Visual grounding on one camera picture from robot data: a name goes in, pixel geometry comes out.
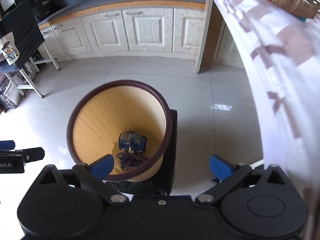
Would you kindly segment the blue purple floral plastic bag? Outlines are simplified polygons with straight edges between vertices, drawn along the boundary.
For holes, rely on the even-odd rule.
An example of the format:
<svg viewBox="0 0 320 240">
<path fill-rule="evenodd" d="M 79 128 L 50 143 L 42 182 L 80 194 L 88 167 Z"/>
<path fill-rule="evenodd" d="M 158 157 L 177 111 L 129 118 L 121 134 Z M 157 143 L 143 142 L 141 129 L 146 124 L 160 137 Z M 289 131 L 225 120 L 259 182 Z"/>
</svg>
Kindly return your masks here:
<svg viewBox="0 0 320 240">
<path fill-rule="evenodd" d="M 120 152 L 116 155 L 122 170 L 138 168 L 148 161 L 148 157 L 144 155 L 135 155 L 126 152 Z"/>
</svg>

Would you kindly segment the brown rimmed wicker trash bin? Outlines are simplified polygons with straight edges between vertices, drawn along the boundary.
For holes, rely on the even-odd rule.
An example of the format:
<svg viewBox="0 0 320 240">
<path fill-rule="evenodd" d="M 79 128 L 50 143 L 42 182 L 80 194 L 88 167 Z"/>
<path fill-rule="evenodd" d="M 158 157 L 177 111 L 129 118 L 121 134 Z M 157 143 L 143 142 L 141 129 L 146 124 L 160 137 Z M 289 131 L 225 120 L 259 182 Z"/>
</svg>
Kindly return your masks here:
<svg viewBox="0 0 320 240">
<path fill-rule="evenodd" d="M 159 171 L 172 126 L 172 114 L 161 93 L 143 82 L 118 80 L 97 87 L 79 101 L 69 119 L 67 144 L 76 163 L 91 164 L 121 152 L 121 133 L 146 136 L 148 161 L 125 171 L 115 165 L 105 177 L 106 181 L 141 182 Z"/>
</svg>

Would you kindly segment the crushed blue can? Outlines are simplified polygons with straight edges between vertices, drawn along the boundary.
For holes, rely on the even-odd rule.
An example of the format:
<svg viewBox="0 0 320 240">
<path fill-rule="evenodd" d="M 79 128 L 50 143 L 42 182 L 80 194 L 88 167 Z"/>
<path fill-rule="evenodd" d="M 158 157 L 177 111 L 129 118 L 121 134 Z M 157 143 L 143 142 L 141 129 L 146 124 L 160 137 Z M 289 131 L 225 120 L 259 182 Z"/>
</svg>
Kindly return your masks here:
<svg viewBox="0 0 320 240">
<path fill-rule="evenodd" d="M 148 138 L 135 132 L 121 133 L 118 139 L 118 147 L 121 151 L 132 154 L 140 154 L 146 151 Z"/>
</svg>

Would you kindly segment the white metal rack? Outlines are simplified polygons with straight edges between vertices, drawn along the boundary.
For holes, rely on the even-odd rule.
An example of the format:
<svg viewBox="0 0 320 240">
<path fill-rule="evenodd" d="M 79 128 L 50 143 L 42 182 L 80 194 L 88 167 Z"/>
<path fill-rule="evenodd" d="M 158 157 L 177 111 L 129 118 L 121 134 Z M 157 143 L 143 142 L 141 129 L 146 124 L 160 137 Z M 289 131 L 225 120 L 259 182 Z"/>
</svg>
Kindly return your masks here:
<svg viewBox="0 0 320 240">
<path fill-rule="evenodd" d="M 37 73 L 40 72 L 40 69 L 38 68 L 38 64 L 44 64 L 44 63 L 52 63 L 53 66 L 56 68 L 56 70 L 60 71 L 61 68 L 58 64 L 58 62 L 56 61 L 56 58 L 53 57 L 53 55 L 51 54 L 51 52 L 48 50 L 47 46 L 45 45 L 45 43 L 41 44 L 41 46 L 43 47 L 43 49 L 46 51 L 48 58 L 47 59 L 42 59 L 42 60 L 37 60 L 34 61 L 32 57 L 29 57 L 29 62 L 31 63 L 31 66 L 35 69 L 35 71 Z M 11 73 L 14 72 L 18 72 L 21 74 L 21 76 L 25 79 L 26 83 L 22 83 L 22 84 L 17 84 L 15 82 L 15 80 L 12 78 Z M 41 97 L 44 98 L 43 93 L 39 90 L 39 88 L 35 85 L 35 83 L 33 82 L 33 80 L 30 78 L 30 76 L 25 72 L 24 68 L 19 68 L 19 69 L 14 69 L 14 70 L 6 70 L 6 71 L 1 71 L 2 74 L 4 74 L 7 79 L 10 81 L 10 83 L 16 88 L 16 90 L 22 95 L 25 96 L 25 92 L 24 90 L 34 90 L 36 92 L 36 94 Z"/>
</svg>

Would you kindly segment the ceramic cartoon mug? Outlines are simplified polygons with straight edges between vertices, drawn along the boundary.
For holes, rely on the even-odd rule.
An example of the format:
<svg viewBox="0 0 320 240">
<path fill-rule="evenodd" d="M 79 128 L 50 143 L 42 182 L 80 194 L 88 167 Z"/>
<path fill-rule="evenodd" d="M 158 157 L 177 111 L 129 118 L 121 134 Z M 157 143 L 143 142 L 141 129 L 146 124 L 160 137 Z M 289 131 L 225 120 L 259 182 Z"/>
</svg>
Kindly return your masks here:
<svg viewBox="0 0 320 240">
<path fill-rule="evenodd" d="M 14 64 L 20 56 L 14 42 L 5 41 L 1 43 L 1 52 L 9 65 Z"/>
</svg>

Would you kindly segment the checkered brown white tablecloth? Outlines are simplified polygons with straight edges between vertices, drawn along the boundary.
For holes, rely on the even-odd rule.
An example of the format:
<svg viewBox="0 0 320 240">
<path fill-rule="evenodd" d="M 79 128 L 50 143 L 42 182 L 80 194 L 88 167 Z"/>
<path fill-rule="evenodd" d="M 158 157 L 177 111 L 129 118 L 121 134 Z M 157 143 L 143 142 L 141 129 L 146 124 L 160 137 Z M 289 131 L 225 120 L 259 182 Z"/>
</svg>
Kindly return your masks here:
<svg viewBox="0 0 320 240">
<path fill-rule="evenodd" d="M 239 51 L 266 165 L 299 191 L 319 192 L 319 20 L 302 21 L 266 0 L 213 0 Z"/>
</svg>

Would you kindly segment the teal round lid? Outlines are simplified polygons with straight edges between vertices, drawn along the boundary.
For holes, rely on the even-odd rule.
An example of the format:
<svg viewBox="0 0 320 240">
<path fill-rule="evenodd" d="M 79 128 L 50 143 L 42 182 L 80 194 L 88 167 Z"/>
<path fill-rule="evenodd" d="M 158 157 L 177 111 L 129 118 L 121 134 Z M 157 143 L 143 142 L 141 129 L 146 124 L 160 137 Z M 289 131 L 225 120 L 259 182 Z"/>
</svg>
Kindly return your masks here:
<svg viewBox="0 0 320 240">
<path fill-rule="evenodd" d="M 299 17 L 299 19 L 303 22 L 305 22 L 307 20 L 307 18 L 304 18 L 304 17 Z"/>
</svg>

